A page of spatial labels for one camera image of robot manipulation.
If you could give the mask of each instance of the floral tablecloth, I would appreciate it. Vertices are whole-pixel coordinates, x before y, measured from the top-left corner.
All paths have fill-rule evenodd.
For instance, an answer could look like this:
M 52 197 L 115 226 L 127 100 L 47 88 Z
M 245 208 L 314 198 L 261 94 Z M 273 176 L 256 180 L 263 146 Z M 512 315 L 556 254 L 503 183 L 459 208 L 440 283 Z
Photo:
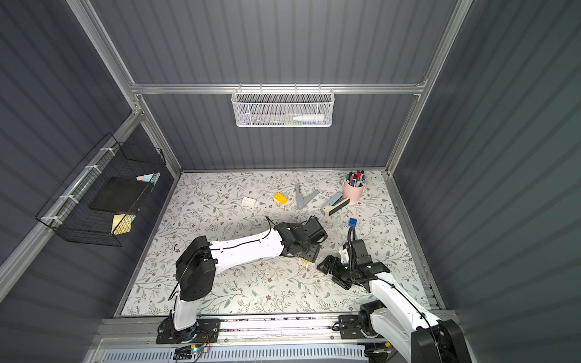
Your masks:
M 349 218 L 356 218 L 357 237 L 365 240 L 372 258 L 384 262 L 403 287 L 429 307 L 383 175 L 379 170 L 365 174 L 367 190 L 361 200 L 330 217 L 322 216 L 321 205 L 341 191 L 343 171 L 183 174 L 121 314 L 167 315 L 173 307 L 168 296 L 176 283 L 175 261 L 192 239 L 206 235 L 208 240 L 228 240 L 259 233 L 268 228 L 265 216 L 275 223 L 319 217 L 329 237 L 317 264 L 330 253 L 338 255 Z M 302 210 L 296 207 L 296 183 L 305 196 L 320 191 Z M 286 205 L 273 201 L 277 192 L 289 198 Z M 245 196 L 257 199 L 256 206 L 244 206 Z M 301 258 L 276 257 L 231 268 L 216 276 L 200 314 L 357 311 L 361 303 L 375 300 L 358 286 L 343 290 L 316 266 Z

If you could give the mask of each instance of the pen holder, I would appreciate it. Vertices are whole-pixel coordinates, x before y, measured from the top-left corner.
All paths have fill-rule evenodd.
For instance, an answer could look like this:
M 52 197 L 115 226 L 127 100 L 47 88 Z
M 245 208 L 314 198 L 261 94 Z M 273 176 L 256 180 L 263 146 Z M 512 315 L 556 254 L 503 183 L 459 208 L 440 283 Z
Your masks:
M 361 199 L 363 192 L 365 192 L 365 187 L 366 184 L 363 184 L 363 186 L 351 186 L 346 180 L 343 180 L 343 195 L 351 198 L 351 203 L 349 204 L 357 203 Z

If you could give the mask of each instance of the small yellow block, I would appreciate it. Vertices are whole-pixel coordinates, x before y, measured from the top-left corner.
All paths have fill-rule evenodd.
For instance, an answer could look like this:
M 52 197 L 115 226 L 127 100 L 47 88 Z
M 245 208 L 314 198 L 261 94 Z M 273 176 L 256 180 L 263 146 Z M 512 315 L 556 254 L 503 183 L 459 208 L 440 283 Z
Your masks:
M 280 193 L 276 193 L 274 195 L 274 200 L 276 200 L 277 202 L 281 203 L 281 204 L 286 204 L 289 199 L 287 197 L 285 197 L 284 195 L 280 194 Z

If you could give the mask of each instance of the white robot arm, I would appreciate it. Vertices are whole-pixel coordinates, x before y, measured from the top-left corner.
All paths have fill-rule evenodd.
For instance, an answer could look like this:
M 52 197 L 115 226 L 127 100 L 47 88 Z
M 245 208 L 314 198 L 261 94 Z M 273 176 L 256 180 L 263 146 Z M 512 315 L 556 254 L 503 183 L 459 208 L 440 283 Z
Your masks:
M 280 255 L 314 262 L 326 238 L 318 218 L 311 216 L 303 223 L 279 223 L 257 235 L 228 241 L 208 242 L 205 236 L 194 239 L 175 262 L 178 283 L 173 328 L 181 331 L 196 325 L 202 297 L 210 293 L 216 275 L 237 265 Z
M 407 293 L 384 264 L 373 262 L 364 241 L 355 238 L 354 228 L 349 229 L 340 255 L 327 256 L 317 269 L 332 274 L 344 289 L 359 285 L 379 299 L 363 304 L 351 323 L 337 323 L 340 329 L 381 335 L 411 363 L 471 362 L 458 325 L 439 320 Z
M 259 258 L 280 256 L 284 248 L 281 241 L 280 233 L 269 229 L 248 237 L 209 242 L 211 257 L 218 261 L 214 276 L 231 267 L 246 264 Z M 176 330 L 184 330 L 196 324 L 196 315 L 202 299 L 182 300 L 179 287 L 177 296 L 174 304 L 174 327 Z

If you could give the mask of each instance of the black mounting plate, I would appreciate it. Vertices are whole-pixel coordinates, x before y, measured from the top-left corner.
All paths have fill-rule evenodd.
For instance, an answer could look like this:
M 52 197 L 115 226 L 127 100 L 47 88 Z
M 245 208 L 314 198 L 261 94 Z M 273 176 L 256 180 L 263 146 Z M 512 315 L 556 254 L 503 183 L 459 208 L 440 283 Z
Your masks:
M 206 334 L 202 332 L 196 332 L 191 339 L 187 339 L 189 329 L 177 332 L 171 320 L 171 317 L 165 318 L 157 327 L 157 338 L 155 340 L 157 344 L 181 344 L 183 342 L 202 344 L 206 341 Z M 210 343 L 215 343 L 218 341 L 220 319 L 198 319 L 198 329 L 208 332 Z
M 339 325 L 339 333 L 341 333 L 341 339 L 367 339 L 363 332 L 361 331 L 360 324 L 355 324 L 359 322 L 358 315 L 339 315 L 339 322 L 345 323 Z

